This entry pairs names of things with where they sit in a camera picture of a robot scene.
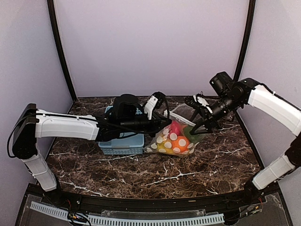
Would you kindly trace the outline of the green toy bell pepper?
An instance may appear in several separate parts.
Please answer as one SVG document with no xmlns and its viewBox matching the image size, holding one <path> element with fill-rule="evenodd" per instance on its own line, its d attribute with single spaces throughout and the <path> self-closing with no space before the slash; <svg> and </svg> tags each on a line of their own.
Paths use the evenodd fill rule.
<svg viewBox="0 0 301 226">
<path fill-rule="evenodd" d="M 193 129 L 192 126 L 186 126 L 183 128 L 183 133 L 185 137 L 191 142 L 191 143 L 197 143 L 204 139 L 204 135 L 198 134 L 198 135 L 192 135 L 190 134 L 190 131 Z"/>
</svg>

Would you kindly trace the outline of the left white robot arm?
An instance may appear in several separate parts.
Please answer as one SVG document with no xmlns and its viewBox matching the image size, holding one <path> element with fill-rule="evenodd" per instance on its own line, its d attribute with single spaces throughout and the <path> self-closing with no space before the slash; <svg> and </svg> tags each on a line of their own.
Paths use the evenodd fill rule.
<svg viewBox="0 0 301 226">
<path fill-rule="evenodd" d="M 79 138 L 107 142 L 136 134 L 154 137 L 171 124 L 169 115 L 155 112 L 161 105 L 168 106 L 166 96 L 155 92 L 141 105 L 138 97 L 123 94 L 114 99 L 113 105 L 102 115 L 71 115 L 47 112 L 36 104 L 28 104 L 15 123 L 7 140 L 9 158 L 20 159 L 37 179 L 48 198 L 56 205 L 66 202 L 66 194 L 59 189 L 59 182 L 40 154 L 37 139 L 43 137 Z"/>
</svg>

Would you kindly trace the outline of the yellow toy banana bunch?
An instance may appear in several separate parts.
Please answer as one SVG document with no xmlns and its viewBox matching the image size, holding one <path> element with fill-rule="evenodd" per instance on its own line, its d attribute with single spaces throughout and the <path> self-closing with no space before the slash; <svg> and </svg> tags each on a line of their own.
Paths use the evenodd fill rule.
<svg viewBox="0 0 301 226">
<path fill-rule="evenodd" d="M 170 139 L 168 139 L 167 136 L 158 136 L 156 138 L 156 145 L 157 145 L 157 150 L 160 153 L 168 153 L 168 154 L 173 154 L 172 150 L 172 142 Z"/>
</svg>

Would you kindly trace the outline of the orange toy orange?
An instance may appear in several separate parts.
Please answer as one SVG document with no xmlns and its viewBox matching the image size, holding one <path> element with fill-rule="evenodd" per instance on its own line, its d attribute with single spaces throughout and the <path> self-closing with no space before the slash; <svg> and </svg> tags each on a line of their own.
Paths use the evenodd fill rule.
<svg viewBox="0 0 301 226">
<path fill-rule="evenodd" d="M 188 150 L 190 141 L 184 136 L 179 136 L 176 140 L 172 140 L 171 144 L 174 153 L 183 153 Z"/>
</svg>

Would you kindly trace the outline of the red toy apple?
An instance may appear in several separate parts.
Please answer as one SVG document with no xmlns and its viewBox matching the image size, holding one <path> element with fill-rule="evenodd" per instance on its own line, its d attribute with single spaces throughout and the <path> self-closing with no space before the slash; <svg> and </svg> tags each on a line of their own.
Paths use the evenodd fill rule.
<svg viewBox="0 0 301 226">
<path fill-rule="evenodd" d="M 177 121 L 172 121 L 170 124 L 170 133 L 175 133 L 177 136 L 181 135 L 182 131 L 182 126 L 179 122 Z"/>
</svg>

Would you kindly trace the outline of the blue perforated plastic basket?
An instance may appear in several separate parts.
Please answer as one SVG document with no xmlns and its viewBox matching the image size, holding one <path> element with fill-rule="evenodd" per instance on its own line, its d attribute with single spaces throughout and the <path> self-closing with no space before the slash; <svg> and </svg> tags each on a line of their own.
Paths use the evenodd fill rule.
<svg viewBox="0 0 301 226">
<path fill-rule="evenodd" d="M 123 131 L 116 126 L 99 124 L 96 141 L 104 155 L 142 154 L 144 134 Z"/>
</svg>

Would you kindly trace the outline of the clear dotted zip bag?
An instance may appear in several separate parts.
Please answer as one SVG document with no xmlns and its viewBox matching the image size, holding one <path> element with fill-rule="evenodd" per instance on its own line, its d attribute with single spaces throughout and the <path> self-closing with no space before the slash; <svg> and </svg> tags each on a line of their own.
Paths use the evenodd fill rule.
<svg viewBox="0 0 301 226">
<path fill-rule="evenodd" d="M 195 123 L 193 123 L 190 120 L 190 117 L 193 115 L 194 109 L 186 104 L 180 104 L 178 105 L 175 109 L 170 111 L 170 119 L 172 121 L 177 121 L 181 124 L 182 126 L 182 133 L 179 136 L 184 136 L 183 133 L 183 128 L 186 126 L 195 126 Z M 160 153 L 157 150 L 157 145 L 156 145 L 156 138 L 160 135 L 162 136 L 167 136 L 168 139 L 172 140 L 176 140 L 179 136 L 177 136 L 175 133 L 170 133 L 170 125 L 164 127 L 160 132 L 158 132 L 155 137 L 152 139 L 152 141 L 144 148 L 144 152 L 145 153 Z M 175 155 L 175 156 L 180 156 L 180 157 L 186 157 L 192 153 L 194 153 L 196 146 L 200 143 L 191 143 L 189 144 L 189 146 L 187 147 L 188 150 L 183 152 L 183 153 L 174 153 L 173 154 L 168 154 L 168 153 L 161 153 L 161 154 L 168 154 L 168 155 Z"/>
</svg>

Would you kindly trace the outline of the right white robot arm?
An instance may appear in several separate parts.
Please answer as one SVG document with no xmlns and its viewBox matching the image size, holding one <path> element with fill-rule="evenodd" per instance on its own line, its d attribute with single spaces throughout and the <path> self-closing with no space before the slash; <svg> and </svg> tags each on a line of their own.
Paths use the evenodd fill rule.
<svg viewBox="0 0 301 226">
<path fill-rule="evenodd" d="M 212 105 L 206 101 L 202 94 L 191 97 L 187 104 L 195 111 L 191 119 L 194 122 L 191 135 L 211 134 L 221 130 L 219 121 L 231 112 L 248 105 L 260 110 L 264 115 L 250 113 L 248 128 L 251 129 L 251 137 L 257 139 L 263 132 L 274 133 L 273 126 L 265 118 L 266 115 L 291 132 L 294 140 L 277 159 L 252 176 L 244 185 L 244 191 L 240 193 L 240 200 L 244 204 L 250 204 L 258 197 L 258 192 L 264 190 L 274 182 L 285 185 L 285 177 L 290 176 L 301 166 L 301 109 L 287 101 L 285 98 L 271 90 L 266 84 L 252 78 L 244 78 L 237 81 L 226 72 L 216 74 L 210 81 L 217 94 L 217 100 Z"/>
</svg>

